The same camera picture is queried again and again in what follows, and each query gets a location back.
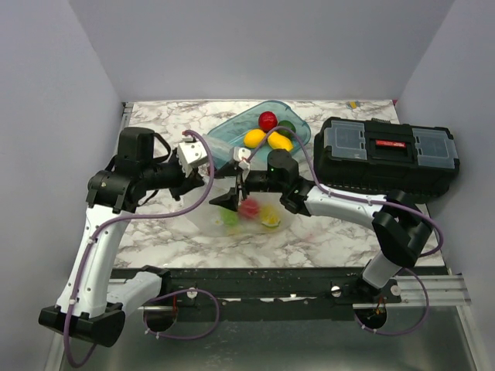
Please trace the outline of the yellow-green fake starfruit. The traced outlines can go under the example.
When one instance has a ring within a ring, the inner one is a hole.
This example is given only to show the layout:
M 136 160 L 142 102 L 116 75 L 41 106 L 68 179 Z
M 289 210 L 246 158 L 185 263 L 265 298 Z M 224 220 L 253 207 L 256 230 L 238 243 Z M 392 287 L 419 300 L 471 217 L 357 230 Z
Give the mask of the yellow-green fake starfruit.
M 260 209 L 259 220 L 263 226 L 271 229 L 278 228 L 281 222 L 278 211 L 271 206 Z

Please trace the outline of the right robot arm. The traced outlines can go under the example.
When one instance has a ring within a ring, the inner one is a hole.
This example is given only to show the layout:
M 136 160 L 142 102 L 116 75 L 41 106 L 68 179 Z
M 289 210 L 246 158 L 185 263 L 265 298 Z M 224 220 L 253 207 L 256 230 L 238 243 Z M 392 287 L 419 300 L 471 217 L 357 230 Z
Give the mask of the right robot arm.
M 299 174 L 298 162 L 286 150 L 273 150 L 265 170 L 251 170 L 246 157 L 234 157 L 216 176 L 233 177 L 229 191 L 209 201 L 236 212 L 253 192 L 278 193 L 279 202 L 293 214 L 328 216 L 373 230 L 380 246 L 356 283 L 357 297 L 376 301 L 384 286 L 403 268 L 413 268 L 433 231 L 432 221 L 402 191 L 389 195 L 338 193 Z

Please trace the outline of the teal plastic container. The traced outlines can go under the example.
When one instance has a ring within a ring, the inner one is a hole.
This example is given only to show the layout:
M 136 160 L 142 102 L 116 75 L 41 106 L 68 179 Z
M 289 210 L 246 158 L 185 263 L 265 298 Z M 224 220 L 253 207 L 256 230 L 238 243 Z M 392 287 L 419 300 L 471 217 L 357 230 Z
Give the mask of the teal plastic container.
M 287 104 L 278 100 L 267 100 L 228 119 L 204 136 L 212 152 L 216 168 L 229 162 L 230 150 L 233 147 L 243 146 L 244 135 L 250 130 L 258 128 L 259 115 L 265 111 L 272 112 L 280 121 L 291 122 L 295 127 L 293 131 L 299 136 L 302 143 L 306 145 L 309 142 L 311 138 L 310 126 Z

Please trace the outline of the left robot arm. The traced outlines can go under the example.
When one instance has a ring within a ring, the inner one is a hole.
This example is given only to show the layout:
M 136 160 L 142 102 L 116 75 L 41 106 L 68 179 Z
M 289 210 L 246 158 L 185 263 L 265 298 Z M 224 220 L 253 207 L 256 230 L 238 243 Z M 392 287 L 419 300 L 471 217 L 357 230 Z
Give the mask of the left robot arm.
M 212 165 L 206 141 L 187 130 L 176 148 L 147 128 L 121 131 L 115 155 L 87 186 L 84 234 L 77 258 L 56 304 L 41 310 L 39 323 L 93 345 L 113 346 L 126 318 L 141 305 L 164 305 L 170 274 L 145 266 L 118 288 L 108 287 L 121 239 L 147 192 L 168 189 L 174 199 L 201 187 L 201 165 Z

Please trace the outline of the red fake apple front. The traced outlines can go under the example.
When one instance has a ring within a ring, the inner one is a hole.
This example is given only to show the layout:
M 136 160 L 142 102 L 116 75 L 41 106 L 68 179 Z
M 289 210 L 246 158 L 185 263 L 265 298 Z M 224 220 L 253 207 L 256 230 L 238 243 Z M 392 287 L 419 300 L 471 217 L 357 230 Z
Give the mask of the red fake apple front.
M 259 216 L 260 204 L 256 199 L 247 198 L 241 202 L 238 213 L 246 220 L 256 220 Z

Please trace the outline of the clear plastic lemon-print bag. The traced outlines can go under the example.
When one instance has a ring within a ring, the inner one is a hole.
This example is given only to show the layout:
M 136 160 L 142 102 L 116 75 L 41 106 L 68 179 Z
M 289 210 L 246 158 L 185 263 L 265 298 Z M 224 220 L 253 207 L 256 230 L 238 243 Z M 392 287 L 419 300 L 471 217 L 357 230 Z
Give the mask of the clear plastic lemon-print bag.
M 225 141 L 204 136 L 213 155 L 216 168 L 225 165 L 231 159 L 230 150 L 234 147 Z M 186 218 L 199 231 L 209 237 L 227 237 L 241 234 L 276 233 L 289 228 L 295 221 L 295 215 L 287 211 L 279 202 L 277 193 L 250 193 L 240 204 L 237 212 L 220 206 L 210 205 L 213 198 L 228 192 L 233 187 L 233 179 L 215 180 L 206 200 L 186 214 Z M 183 205 L 193 205 L 206 189 L 202 187 L 188 192 L 183 196 Z

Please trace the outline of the green fake leaf fruit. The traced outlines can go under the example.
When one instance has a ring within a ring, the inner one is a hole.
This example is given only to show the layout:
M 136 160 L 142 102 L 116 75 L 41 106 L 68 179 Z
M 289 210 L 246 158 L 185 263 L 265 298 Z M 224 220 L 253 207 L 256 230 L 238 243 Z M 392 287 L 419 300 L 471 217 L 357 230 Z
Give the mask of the green fake leaf fruit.
M 225 208 L 220 208 L 219 215 L 220 221 L 226 227 L 235 227 L 239 224 L 239 217 L 237 212 Z

